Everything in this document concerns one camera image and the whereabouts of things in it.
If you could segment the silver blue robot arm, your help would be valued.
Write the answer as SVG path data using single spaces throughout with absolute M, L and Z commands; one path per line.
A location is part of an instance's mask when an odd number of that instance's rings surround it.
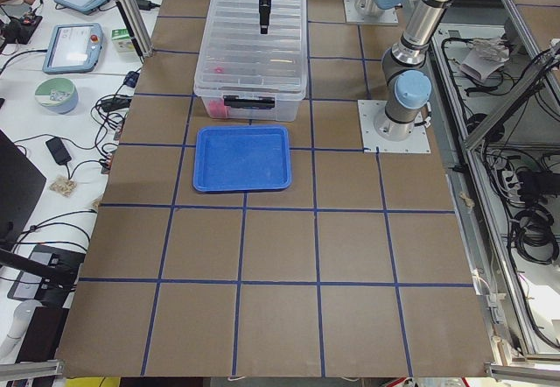
M 388 87 L 384 110 L 374 119 L 383 138 L 401 142 L 415 127 L 418 112 L 429 101 L 431 81 L 421 71 L 430 40 L 452 0 L 419 0 L 400 40 L 383 55 Z

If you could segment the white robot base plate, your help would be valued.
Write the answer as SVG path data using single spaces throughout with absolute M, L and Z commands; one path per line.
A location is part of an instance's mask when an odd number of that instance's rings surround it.
M 359 100 L 358 111 L 363 150 L 372 153 L 430 154 L 427 136 L 430 118 L 417 111 L 406 124 L 389 119 L 383 100 Z

